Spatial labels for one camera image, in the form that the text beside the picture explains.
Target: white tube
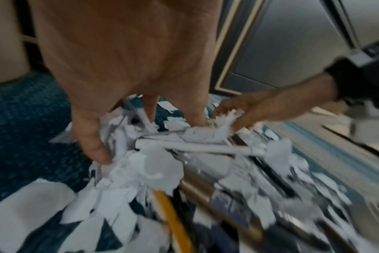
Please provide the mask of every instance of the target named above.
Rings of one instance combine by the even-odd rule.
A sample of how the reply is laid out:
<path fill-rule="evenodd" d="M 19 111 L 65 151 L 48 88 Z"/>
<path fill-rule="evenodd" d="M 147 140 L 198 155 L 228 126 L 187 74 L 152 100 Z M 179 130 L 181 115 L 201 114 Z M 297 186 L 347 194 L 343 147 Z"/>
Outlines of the white tube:
<path fill-rule="evenodd" d="M 252 148 L 248 146 L 227 146 L 217 144 L 199 144 L 199 143 L 184 143 L 173 142 L 166 140 L 149 140 L 138 139 L 135 142 L 136 149 L 143 149 L 149 145 L 160 145 L 167 149 L 173 149 L 185 152 L 205 152 L 205 153 L 217 153 L 217 154 L 241 154 L 252 156 L 264 156 L 265 150 L 261 148 Z"/>

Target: beige cylinder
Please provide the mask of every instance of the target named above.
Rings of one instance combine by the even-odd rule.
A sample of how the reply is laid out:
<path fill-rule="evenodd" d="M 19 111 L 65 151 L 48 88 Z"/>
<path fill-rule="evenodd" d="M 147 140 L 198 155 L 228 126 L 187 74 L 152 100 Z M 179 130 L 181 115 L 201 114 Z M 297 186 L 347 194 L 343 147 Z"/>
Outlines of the beige cylinder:
<path fill-rule="evenodd" d="M 24 76 L 30 65 L 12 0 L 0 0 L 0 83 Z"/>

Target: cabinet door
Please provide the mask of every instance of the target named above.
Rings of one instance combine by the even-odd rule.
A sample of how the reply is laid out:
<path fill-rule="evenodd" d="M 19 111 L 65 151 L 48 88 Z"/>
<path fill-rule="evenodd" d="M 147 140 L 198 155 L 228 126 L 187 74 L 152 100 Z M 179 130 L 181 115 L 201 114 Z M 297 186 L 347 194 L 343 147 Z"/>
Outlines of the cabinet door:
<path fill-rule="evenodd" d="M 319 0 L 271 0 L 267 8 L 239 52 L 234 73 L 282 87 L 322 71 L 349 51 Z"/>
<path fill-rule="evenodd" d="M 379 39 L 379 0 L 342 0 L 361 46 Z"/>

